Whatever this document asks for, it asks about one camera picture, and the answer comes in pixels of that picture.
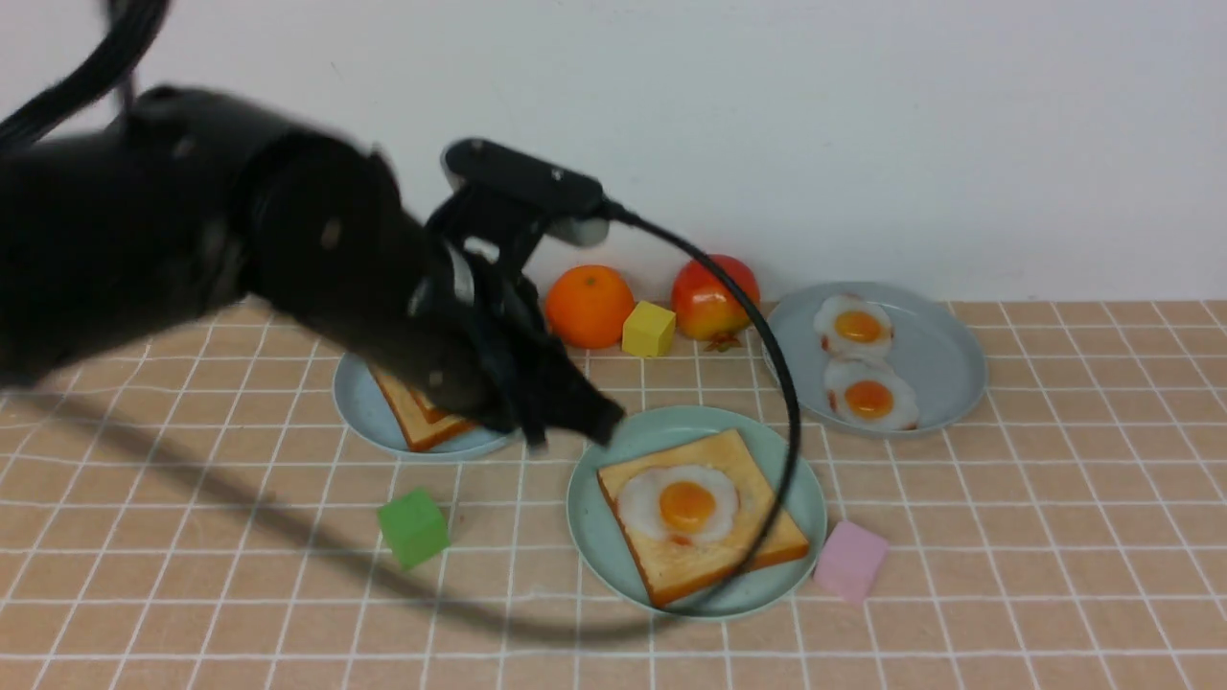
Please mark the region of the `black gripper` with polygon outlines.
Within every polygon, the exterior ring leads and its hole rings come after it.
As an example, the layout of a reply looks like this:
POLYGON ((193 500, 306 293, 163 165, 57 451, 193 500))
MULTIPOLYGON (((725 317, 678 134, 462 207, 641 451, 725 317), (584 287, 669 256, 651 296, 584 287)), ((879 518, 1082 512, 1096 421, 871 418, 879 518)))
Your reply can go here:
POLYGON ((303 327, 450 413, 518 428, 531 451, 547 449, 548 428, 614 440, 623 406, 571 361, 528 279, 463 259, 465 329, 437 304, 452 257, 405 211, 380 157, 317 149, 288 180, 288 311, 303 327))

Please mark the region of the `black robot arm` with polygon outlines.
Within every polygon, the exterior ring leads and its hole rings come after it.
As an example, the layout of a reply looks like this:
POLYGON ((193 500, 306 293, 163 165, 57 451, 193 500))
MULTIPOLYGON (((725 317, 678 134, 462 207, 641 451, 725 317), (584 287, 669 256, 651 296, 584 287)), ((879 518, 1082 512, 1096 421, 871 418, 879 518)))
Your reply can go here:
POLYGON ((605 239, 591 176, 482 138, 426 222, 385 158, 250 101, 160 87, 99 131, 2 153, 1 373, 32 387, 248 296, 434 405, 540 444, 625 410, 521 274, 544 235, 605 239))

